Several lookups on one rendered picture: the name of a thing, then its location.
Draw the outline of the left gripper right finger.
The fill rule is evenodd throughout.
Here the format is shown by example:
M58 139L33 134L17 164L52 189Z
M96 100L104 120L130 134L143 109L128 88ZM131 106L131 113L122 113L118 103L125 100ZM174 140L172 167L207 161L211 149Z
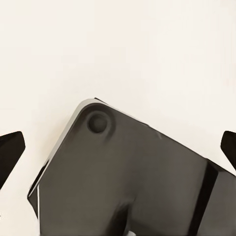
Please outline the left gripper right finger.
M236 133L224 131L220 148L236 170Z

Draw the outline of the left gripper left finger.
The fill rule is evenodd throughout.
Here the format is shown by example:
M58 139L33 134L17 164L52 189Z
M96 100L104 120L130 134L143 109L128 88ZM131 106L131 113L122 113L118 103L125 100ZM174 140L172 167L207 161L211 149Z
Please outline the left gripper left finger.
M0 136L0 189L26 149L22 131Z

